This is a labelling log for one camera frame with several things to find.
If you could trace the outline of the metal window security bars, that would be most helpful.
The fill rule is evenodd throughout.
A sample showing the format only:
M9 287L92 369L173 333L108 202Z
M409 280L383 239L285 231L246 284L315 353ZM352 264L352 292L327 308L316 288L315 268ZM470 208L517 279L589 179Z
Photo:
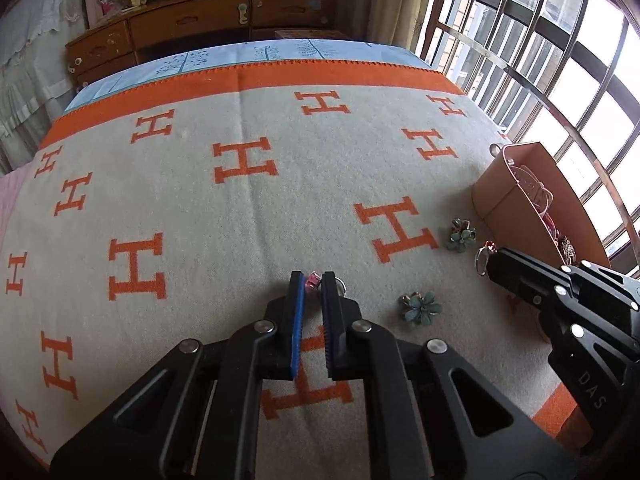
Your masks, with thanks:
M540 143L608 260L639 273L639 24L618 0L431 0L416 52L514 143Z

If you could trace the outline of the wooden desk with drawers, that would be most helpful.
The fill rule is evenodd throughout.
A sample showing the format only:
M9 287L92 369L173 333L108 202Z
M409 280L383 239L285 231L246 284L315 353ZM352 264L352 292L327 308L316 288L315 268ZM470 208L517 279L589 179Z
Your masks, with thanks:
M66 67L82 88L188 47L271 39L279 29L332 29L337 8L338 0L158 0L66 44Z

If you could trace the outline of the pink jewelry tray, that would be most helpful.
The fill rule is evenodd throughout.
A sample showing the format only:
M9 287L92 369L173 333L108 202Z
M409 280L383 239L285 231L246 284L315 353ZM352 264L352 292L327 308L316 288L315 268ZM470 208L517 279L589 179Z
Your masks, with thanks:
M473 185L472 202L500 247L557 268L568 263L566 240L578 261L610 265L584 206L539 143L499 148Z

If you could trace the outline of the silver ring pink stone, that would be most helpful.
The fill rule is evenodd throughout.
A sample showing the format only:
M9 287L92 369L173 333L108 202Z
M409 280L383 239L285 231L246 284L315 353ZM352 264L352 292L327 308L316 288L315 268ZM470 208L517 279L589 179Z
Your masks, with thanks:
M347 292L347 287L345 282L337 276L335 278L335 283L337 287L337 292L341 297L344 297ZM311 272L306 277L304 289L307 295L312 294L313 292L321 292L322 286L322 276L318 272Z

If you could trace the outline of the silver ring red stone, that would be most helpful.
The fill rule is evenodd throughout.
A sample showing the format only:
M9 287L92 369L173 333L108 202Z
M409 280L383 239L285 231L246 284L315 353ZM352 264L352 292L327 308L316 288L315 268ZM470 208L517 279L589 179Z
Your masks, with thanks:
M497 251L497 246L492 240L486 242L477 249L474 257L474 268L479 276L487 274L489 258Z

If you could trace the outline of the orange grey H-pattern blanket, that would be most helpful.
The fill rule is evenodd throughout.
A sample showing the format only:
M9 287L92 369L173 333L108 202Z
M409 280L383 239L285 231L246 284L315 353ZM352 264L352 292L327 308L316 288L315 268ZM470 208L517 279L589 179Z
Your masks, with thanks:
M62 117L1 244L2 477L33 479L184 338L227 338L294 270L332 271L401 338L450 342L552 436L574 401L534 311L450 252L496 126L438 73L231 66ZM430 326L398 298L434 292Z

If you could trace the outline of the white lace furniture cover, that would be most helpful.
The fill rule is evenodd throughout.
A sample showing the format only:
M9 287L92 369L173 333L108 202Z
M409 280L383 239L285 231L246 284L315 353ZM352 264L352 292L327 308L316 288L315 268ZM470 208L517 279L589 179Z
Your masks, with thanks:
M70 104L66 44L86 31L82 0L10 0L1 13L1 172L32 160Z

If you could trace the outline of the light blue printed bedsheet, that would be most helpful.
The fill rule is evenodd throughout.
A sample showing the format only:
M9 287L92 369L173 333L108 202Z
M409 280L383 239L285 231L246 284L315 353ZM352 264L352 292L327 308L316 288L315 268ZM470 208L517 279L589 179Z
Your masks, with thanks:
M158 58L82 84L66 112L148 82L228 66L278 61L381 62L429 68L414 53L386 44L337 39L273 39L225 44Z

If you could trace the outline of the pink bedsheet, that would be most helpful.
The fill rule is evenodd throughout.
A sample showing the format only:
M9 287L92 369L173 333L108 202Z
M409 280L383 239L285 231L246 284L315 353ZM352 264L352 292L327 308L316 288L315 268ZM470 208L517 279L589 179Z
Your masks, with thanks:
M30 165L21 166L0 178L0 244L6 236L6 228L29 169Z

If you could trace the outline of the blue flower gold earring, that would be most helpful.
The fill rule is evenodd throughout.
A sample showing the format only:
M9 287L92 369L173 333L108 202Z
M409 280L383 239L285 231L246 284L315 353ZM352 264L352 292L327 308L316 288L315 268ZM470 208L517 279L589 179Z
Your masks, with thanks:
M476 244L476 229L468 219L454 218L447 238L446 248L450 252L465 252Z

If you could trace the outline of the pink smart band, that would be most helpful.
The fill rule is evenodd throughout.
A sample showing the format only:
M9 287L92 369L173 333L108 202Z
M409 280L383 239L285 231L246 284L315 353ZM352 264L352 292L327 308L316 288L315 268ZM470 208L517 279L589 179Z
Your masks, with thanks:
M512 158L508 158L508 166L538 214L540 216L546 214L553 202L552 192L527 166L518 166Z

